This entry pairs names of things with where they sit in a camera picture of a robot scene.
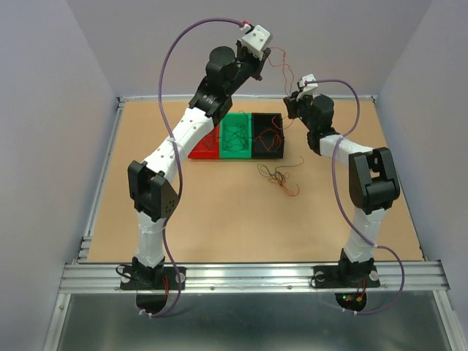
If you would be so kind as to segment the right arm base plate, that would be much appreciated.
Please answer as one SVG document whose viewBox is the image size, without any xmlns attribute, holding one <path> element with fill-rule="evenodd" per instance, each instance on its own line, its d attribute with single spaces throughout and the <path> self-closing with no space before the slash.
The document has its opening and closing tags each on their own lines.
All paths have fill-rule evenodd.
<svg viewBox="0 0 468 351">
<path fill-rule="evenodd" d="M 378 278 L 372 279 L 376 272 L 374 265 L 363 268 L 340 268 L 338 265 L 316 265 L 313 267 L 313 282 L 317 289 L 357 289 L 366 283 L 367 288 L 380 286 Z"/>
</svg>

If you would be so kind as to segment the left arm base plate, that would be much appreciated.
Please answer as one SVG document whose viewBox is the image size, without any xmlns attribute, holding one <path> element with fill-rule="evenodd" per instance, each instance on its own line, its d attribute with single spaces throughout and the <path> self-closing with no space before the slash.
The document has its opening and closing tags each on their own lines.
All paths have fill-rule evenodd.
<svg viewBox="0 0 468 351">
<path fill-rule="evenodd" d="M 155 268 L 136 268 L 125 264 L 118 265 L 116 273 L 121 279 L 121 290 L 170 291 L 185 288 L 185 267 L 180 267 L 179 273 L 176 273 L 173 266 L 158 265 Z"/>
</svg>

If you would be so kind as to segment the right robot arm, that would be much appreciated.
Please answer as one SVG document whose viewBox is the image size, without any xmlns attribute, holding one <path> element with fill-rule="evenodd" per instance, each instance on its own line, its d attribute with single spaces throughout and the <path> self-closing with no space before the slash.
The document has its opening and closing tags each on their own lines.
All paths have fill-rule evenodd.
<svg viewBox="0 0 468 351">
<path fill-rule="evenodd" d="M 370 148 L 340 135 L 332 126 L 334 102 L 319 95 L 300 97 L 295 92 L 283 99 L 291 119 L 299 119 L 308 129 L 307 142 L 320 156 L 331 158 L 348 169 L 348 190 L 355 207 L 348 240 L 336 265 L 314 267 L 316 288 L 379 286 L 374 251 L 380 225 L 399 198 L 400 186 L 389 148 Z"/>
</svg>

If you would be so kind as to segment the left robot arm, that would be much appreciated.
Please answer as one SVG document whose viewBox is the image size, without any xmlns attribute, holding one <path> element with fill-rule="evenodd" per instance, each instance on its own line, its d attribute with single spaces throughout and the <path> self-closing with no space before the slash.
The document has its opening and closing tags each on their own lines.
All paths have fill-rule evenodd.
<svg viewBox="0 0 468 351">
<path fill-rule="evenodd" d="M 152 154 L 128 167 L 129 193 L 137 211 L 140 238 L 127 276 L 147 288 L 162 282 L 162 233 L 180 200 L 171 183 L 181 163 L 226 116 L 233 105 L 232 95 L 249 78 L 261 80 L 271 53 L 266 42 L 254 45 L 240 39 L 236 46 L 235 50 L 221 46 L 210 52 L 205 77 L 181 120 Z"/>
</svg>

